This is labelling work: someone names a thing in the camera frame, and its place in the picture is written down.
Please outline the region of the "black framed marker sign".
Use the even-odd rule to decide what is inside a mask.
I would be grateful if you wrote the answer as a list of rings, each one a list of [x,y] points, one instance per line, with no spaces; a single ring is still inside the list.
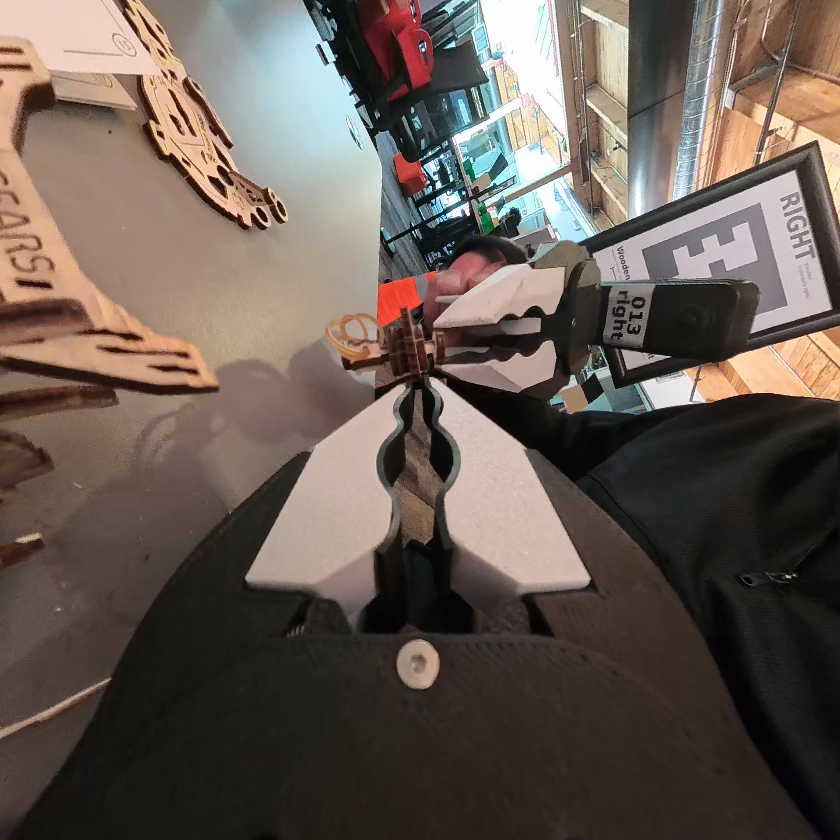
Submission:
[[[603,280],[755,283],[751,334],[725,361],[838,326],[838,219],[815,141],[581,244]]]

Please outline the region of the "partly built wooden model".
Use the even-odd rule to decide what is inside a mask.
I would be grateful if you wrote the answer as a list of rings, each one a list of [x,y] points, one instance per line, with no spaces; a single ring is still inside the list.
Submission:
[[[31,42],[1,40],[2,367],[72,386],[69,403],[108,405],[114,388],[158,395],[215,393],[200,351],[130,316],[85,275],[22,157],[28,114],[55,103]]]

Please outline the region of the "silver ventilation duct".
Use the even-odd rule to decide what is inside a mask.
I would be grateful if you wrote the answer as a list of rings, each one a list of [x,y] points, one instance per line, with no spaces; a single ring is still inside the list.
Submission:
[[[628,5],[629,218],[697,192],[711,179],[732,2]]]

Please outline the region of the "flat wooden car body panel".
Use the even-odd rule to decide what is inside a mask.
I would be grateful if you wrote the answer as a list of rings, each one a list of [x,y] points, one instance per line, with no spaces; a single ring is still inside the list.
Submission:
[[[143,128],[159,158],[241,228],[265,230],[273,223],[286,223],[287,207],[275,191],[237,168],[230,155],[234,142],[157,18],[142,2],[119,5],[157,67],[156,74],[140,77],[138,88],[148,116]]]

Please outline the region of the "orange red object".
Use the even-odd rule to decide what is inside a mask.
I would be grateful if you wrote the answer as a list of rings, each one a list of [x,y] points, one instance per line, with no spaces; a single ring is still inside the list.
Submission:
[[[406,308],[412,312],[423,311],[427,286],[437,271],[426,272],[399,280],[388,280],[379,284],[377,289],[376,320],[384,328],[401,316]]]

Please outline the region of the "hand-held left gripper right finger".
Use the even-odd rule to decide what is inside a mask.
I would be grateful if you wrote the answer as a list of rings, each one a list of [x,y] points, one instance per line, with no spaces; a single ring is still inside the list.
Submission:
[[[440,380],[423,383],[423,415],[442,482],[435,541],[448,587],[483,613],[586,589],[592,577],[528,450]]]

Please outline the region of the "red plastic crate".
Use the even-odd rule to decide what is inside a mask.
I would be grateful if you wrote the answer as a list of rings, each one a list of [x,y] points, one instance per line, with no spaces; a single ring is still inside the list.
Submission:
[[[432,81],[433,43],[413,2],[358,2],[364,40],[381,72],[387,102],[406,97]]]

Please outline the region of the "open instruction booklet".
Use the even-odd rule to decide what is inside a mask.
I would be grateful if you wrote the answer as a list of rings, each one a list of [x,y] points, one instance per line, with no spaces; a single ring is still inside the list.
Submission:
[[[112,1],[2,1],[1,34],[29,41],[64,102],[135,111],[119,77],[159,70]]]

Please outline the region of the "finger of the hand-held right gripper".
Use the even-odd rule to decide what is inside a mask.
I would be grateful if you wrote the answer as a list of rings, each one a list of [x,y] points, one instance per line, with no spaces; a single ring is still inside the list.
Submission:
[[[450,347],[434,362],[435,369],[459,382],[487,389],[555,396],[561,390],[561,368],[554,343],[513,346]]]
[[[568,270],[563,266],[505,266],[458,296],[434,322],[437,330],[495,326],[505,319],[522,319],[535,310],[540,317],[557,311]]]

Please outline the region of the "person's right hand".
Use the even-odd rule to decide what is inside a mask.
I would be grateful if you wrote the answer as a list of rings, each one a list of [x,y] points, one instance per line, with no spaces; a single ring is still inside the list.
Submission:
[[[508,264],[509,259],[497,249],[469,250],[458,256],[449,268],[438,271],[427,281],[423,300],[426,325],[431,328],[448,307],[438,298],[462,296]]]

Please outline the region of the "tan rubber band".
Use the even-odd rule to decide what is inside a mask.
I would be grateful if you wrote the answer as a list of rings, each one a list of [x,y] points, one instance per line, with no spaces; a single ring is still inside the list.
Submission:
[[[324,333],[347,370],[375,367],[386,361],[384,329],[368,313],[353,313],[332,320]]]

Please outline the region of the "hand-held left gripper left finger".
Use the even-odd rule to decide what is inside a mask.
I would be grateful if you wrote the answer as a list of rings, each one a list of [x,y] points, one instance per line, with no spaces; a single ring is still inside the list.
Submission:
[[[351,621],[372,606],[402,622],[402,507],[414,389],[394,387],[318,443],[245,576],[252,590],[336,602]]]

